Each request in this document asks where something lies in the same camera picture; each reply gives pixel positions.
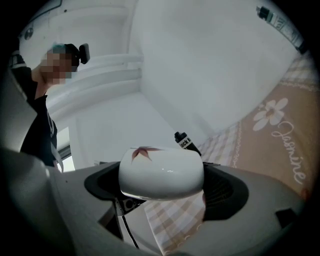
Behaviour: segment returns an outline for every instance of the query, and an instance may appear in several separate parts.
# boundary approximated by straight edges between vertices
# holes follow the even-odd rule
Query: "white ceramic cup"
[[[130,148],[119,167],[119,184],[128,197],[175,200],[201,191],[204,165],[192,150],[144,146]]]

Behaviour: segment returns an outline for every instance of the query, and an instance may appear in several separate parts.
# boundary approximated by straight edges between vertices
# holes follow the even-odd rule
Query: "black bottle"
[[[179,133],[177,131],[174,134],[174,138],[175,138],[175,142],[177,142],[182,149],[196,151],[201,156],[200,151],[197,149],[195,144],[193,144],[193,142],[191,141],[191,139],[187,136],[187,134],[185,132]]]

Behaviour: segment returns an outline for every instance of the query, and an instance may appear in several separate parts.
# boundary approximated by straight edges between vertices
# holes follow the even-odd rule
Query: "white lettering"
[[[285,149],[288,151],[288,155],[289,155],[289,159],[290,159],[290,164],[292,166],[294,166],[292,168],[292,171],[294,173],[293,178],[294,180],[299,183],[299,184],[303,184],[303,180],[306,178],[306,174],[298,171],[301,168],[301,163],[302,163],[302,157],[298,157],[298,156],[294,156],[295,152],[296,152],[296,144],[291,141],[291,137],[288,136],[290,133],[292,133],[292,131],[294,130],[294,125],[288,121],[283,121],[281,123],[278,124],[278,128],[280,128],[280,126],[284,125],[284,124],[288,124],[290,126],[290,130],[284,134],[282,134],[279,131],[273,131],[271,132],[271,135],[273,137],[281,137],[282,138],[282,142],[283,145],[285,147]]]

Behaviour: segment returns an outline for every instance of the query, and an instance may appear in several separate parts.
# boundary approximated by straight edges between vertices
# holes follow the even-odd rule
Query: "brown maple leaf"
[[[139,153],[144,157],[148,158],[150,161],[152,161],[151,158],[149,157],[148,151],[160,151],[160,150],[162,149],[150,147],[150,146],[140,146],[135,151],[133,151],[131,163],[137,157],[137,155],[139,155]]]

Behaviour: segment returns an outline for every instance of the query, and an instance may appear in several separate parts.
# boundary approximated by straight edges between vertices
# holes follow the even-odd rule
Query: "round ceiling fixture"
[[[34,33],[34,29],[32,27],[28,28],[24,33],[24,39],[29,40],[32,37],[33,33]]]

